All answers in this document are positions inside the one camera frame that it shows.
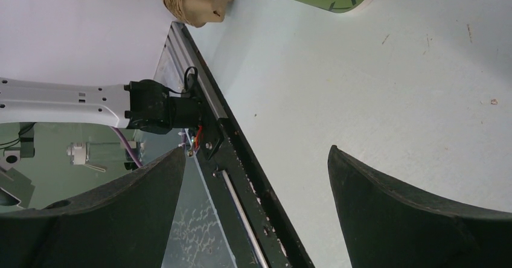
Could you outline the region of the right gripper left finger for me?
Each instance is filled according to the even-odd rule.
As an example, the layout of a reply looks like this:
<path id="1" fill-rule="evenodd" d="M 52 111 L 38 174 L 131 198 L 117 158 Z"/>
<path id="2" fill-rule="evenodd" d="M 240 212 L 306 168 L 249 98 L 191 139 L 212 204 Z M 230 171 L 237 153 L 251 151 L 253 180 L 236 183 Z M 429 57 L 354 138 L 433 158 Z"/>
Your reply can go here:
<path id="1" fill-rule="evenodd" d="M 1 214 L 1 266 L 160 267 L 185 164 L 175 148 L 46 208 Z"/>

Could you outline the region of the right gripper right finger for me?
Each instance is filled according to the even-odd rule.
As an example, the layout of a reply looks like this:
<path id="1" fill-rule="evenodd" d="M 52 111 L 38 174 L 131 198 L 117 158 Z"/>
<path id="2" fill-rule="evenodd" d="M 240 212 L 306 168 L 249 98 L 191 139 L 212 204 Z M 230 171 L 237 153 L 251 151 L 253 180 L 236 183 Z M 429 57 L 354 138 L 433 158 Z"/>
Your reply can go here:
<path id="1" fill-rule="evenodd" d="M 353 267 L 510 267 L 511 214 L 450 200 L 333 145 L 328 175 Z"/>

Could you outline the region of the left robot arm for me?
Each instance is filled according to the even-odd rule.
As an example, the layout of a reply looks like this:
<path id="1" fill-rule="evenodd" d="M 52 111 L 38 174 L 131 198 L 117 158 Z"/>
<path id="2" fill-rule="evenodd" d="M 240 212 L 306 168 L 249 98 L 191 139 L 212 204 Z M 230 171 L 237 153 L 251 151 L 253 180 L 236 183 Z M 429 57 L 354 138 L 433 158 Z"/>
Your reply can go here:
<path id="1" fill-rule="evenodd" d="M 76 86 L 1 79 L 1 123 L 86 123 L 165 135 L 197 127 L 200 103 L 154 80 Z"/>

